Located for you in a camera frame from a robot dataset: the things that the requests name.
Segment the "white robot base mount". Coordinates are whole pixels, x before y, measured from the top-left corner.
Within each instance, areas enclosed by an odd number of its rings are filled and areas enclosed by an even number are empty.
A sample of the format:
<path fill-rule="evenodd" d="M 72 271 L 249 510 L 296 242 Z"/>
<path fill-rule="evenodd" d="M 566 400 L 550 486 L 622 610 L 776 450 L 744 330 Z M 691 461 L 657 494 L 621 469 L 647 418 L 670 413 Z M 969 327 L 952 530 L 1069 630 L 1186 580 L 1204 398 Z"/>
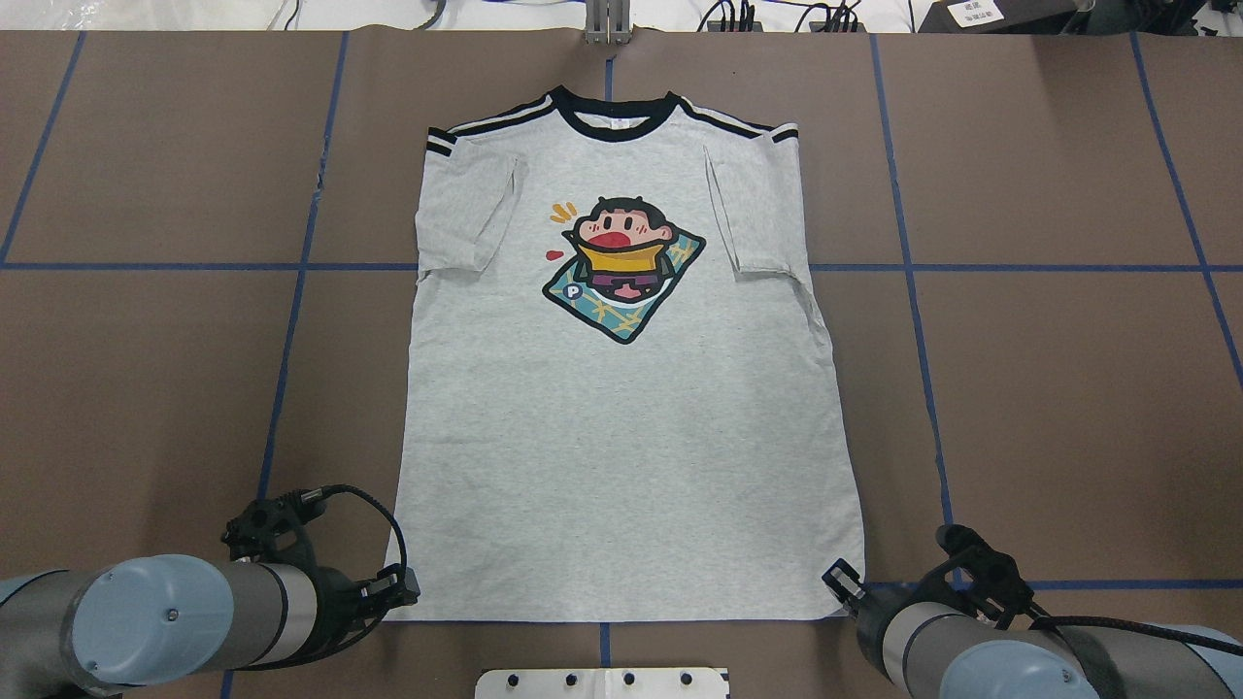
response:
<path fill-rule="evenodd" d="M 728 698 L 728 673 L 710 667 L 487 670 L 475 698 Z"/>

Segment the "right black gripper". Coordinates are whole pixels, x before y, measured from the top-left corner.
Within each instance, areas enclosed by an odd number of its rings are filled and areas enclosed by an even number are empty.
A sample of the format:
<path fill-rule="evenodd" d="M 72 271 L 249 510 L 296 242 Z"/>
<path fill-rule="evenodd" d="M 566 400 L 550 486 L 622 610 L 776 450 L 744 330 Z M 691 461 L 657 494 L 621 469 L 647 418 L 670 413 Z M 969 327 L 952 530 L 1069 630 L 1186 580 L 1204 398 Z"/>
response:
<path fill-rule="evenodd" d="M 837 558 L 822 573 L 822 583 L 856 626 L 856 641 L 883 642 L 889 624 L 907 607 L 922 602 L 957 611 L 957 597 L 945 581 L 919 585 L 875 585 L 861 580 L 856 567 Z"/>

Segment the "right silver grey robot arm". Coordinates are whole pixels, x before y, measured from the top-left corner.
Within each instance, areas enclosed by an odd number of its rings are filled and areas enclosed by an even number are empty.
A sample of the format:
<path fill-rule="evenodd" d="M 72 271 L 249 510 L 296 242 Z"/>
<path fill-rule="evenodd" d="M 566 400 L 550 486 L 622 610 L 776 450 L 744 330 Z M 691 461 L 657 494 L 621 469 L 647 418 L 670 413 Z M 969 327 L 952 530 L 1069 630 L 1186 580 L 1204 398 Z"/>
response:
<path fill-rule="evenodd" d="M 1241 643 L 1202 626 L 1052 616 L 979 575 L 942 568 L 914 590 L 868 585 L 838 560 L 823 583 L 861 655 L 907 698 L 1238 698 Z"/>

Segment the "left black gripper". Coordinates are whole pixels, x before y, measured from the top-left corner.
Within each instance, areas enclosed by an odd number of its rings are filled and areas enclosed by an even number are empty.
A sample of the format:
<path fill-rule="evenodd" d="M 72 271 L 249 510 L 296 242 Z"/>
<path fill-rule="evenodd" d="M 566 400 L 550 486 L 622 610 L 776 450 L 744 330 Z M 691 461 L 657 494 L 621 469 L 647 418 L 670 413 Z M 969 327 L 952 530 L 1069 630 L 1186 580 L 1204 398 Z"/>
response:
<path fill-rule="evenodd" d="M 314 628 L 306 642 L 308 653 L 346 649 L 351 642 L 387 614 L 416 604 L 421 591 L 413 568 L 383 568 L 375 580 L 354 581 L 337 568 L 316 568 Z"/>

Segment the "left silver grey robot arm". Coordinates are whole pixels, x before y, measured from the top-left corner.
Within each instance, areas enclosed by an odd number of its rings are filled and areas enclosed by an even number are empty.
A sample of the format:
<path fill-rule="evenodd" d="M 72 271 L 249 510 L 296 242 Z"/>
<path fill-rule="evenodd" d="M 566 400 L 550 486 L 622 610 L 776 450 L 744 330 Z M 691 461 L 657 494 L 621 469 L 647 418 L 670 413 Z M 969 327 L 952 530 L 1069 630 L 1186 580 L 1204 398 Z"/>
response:
<path fill-rule="evenodd" d="M 119 698 L 221 670 L 305 665 L 416 603 L 411 568 L 354 581 L 327 567 L 157 553 L 2 582 L 5 698 Z"/>

